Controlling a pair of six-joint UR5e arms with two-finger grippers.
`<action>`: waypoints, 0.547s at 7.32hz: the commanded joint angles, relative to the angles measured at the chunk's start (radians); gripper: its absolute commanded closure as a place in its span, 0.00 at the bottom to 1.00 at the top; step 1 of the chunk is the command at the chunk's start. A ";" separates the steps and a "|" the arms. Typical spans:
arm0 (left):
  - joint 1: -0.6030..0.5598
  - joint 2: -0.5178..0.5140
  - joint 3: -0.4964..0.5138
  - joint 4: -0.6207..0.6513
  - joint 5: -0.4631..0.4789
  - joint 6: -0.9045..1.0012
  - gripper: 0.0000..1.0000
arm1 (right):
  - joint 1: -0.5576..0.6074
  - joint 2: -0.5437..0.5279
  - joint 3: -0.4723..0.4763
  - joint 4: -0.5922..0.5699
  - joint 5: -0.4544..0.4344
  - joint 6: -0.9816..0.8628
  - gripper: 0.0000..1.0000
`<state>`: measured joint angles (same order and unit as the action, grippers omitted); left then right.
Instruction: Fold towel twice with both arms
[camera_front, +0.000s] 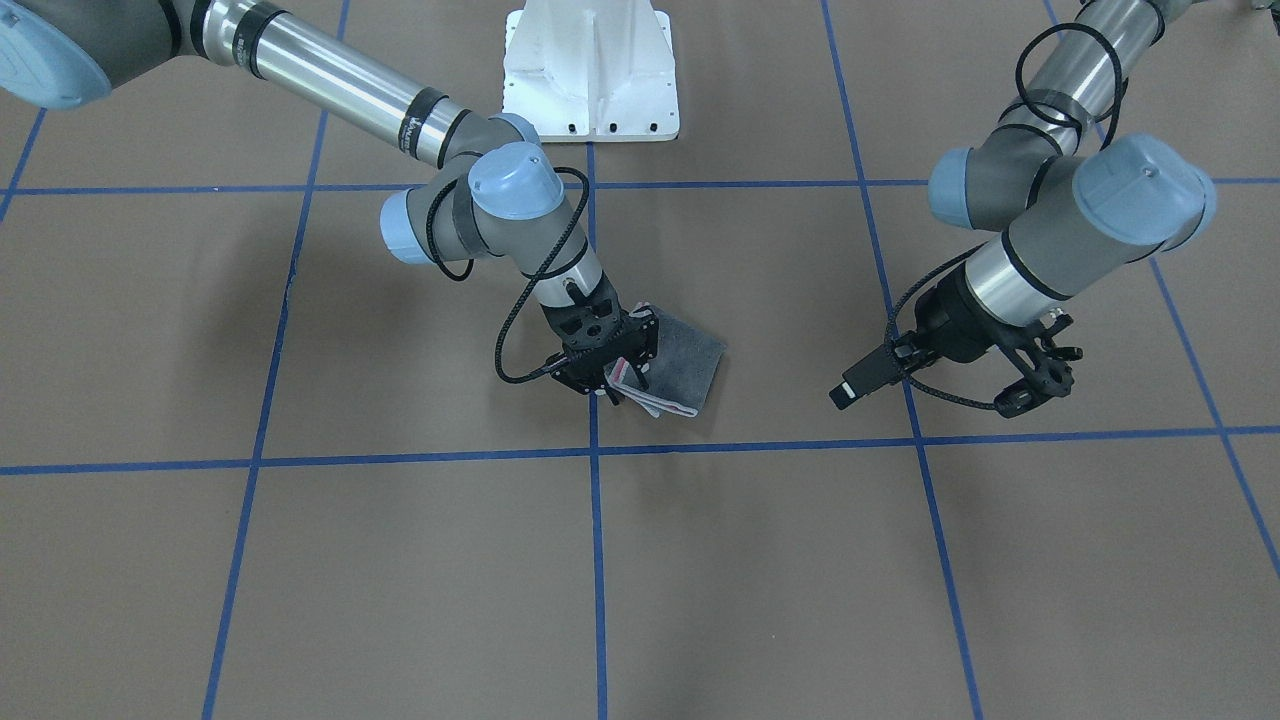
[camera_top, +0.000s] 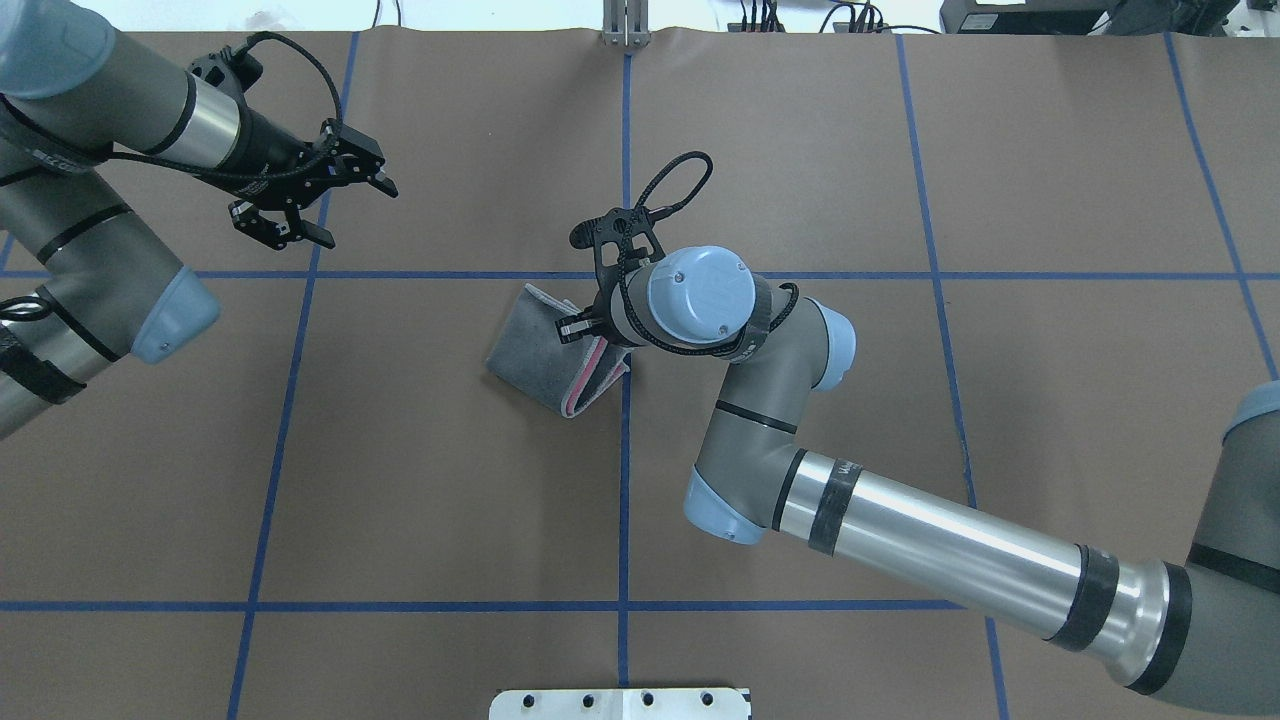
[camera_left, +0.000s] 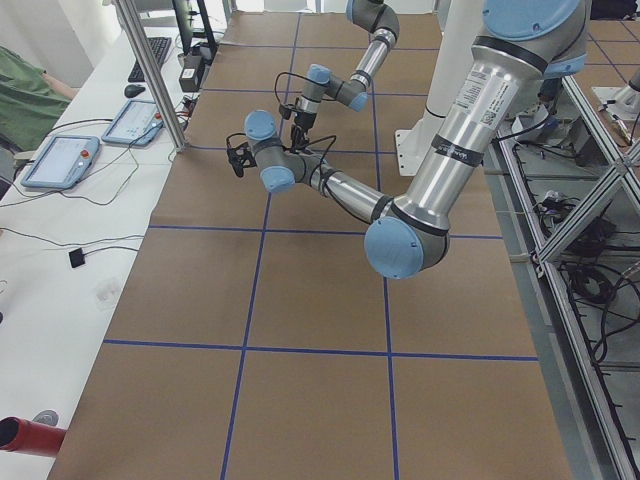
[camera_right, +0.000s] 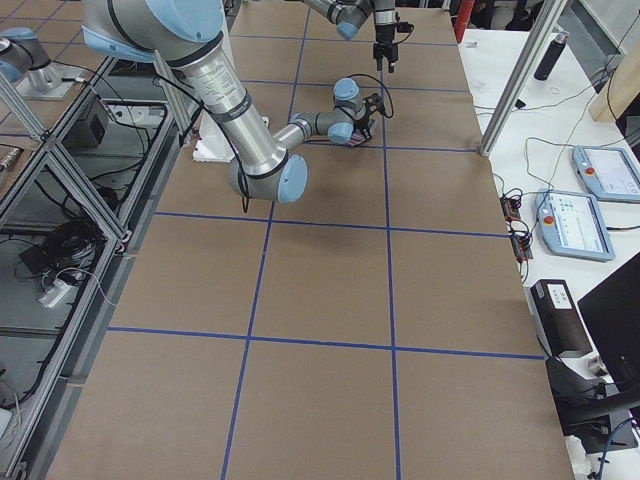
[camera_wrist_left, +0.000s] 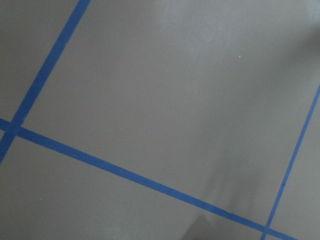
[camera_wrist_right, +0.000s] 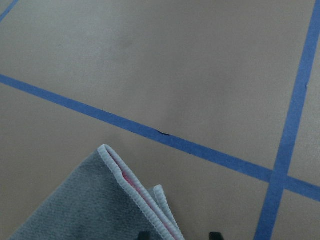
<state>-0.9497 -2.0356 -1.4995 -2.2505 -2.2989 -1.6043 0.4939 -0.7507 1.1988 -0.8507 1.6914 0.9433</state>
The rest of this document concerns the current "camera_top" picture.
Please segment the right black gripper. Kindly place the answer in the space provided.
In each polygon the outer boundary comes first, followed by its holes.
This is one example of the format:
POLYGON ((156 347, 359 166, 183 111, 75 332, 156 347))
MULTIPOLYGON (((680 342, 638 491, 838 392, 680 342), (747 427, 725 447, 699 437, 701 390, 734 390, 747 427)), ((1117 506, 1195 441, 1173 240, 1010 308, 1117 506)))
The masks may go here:
POLYGON ((593 305, 556 322, 557 340, 571 345, 584 338, 604 340, 625 347, 626 315, 621 300, 596 300, 593 305))

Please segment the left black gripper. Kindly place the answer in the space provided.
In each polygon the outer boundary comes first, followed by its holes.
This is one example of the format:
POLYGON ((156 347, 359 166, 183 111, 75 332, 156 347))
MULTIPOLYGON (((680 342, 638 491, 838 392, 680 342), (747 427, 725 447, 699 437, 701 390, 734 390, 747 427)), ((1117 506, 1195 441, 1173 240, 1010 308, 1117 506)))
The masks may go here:
POLYGON ((399 190, 387 176, 387 159, 379 142, 338 120, 323 122, 320 136, 294 152, 294 167, 275 179, 256 179, 247 190, 234 192, 228 206, 230 222, 242 234, 280 251, 288 243, 308 241, 323 249, 334 249, 330 231, 302 218, 326 191, 367 183, 387 197, 397 199, 399 190))

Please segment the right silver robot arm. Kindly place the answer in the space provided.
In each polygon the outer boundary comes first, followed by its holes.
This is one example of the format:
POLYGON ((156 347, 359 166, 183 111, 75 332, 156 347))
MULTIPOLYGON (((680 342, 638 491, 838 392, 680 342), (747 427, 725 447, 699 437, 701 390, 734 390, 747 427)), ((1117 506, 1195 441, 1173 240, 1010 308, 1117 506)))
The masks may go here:
POLYGON ((684 501, 699 529, 740 544, 792 536, 1096 659, 1170 705, 1277 712, 1276 382, 1224 432, 1185 561, 1125 562, 801 448, 808 400, 842 380, 858 337, 795 284, 716 246, 627 252, 596 279, 595 301, 557 322, 562 343, 596 336, 730 365, 684 501))

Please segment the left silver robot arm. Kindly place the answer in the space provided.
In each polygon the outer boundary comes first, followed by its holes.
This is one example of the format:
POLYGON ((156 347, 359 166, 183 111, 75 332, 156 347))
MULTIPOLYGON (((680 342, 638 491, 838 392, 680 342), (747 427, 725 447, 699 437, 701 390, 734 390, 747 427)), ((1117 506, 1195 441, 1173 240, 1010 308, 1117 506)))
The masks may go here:
POLYGON ((396 197, 379 143, 335 106, 303 141, 256 109, 259 31, 187 67, 72 1, 5 1, 3 228, 47 270, 3 302, 3 434, 67 404, 113 363, 156 364, 204 333, 216 297, 99 174, 106 161, 177 170, 232 196, 238 232, 273 250, 332 233, 302 213, 328 190, 396 197))

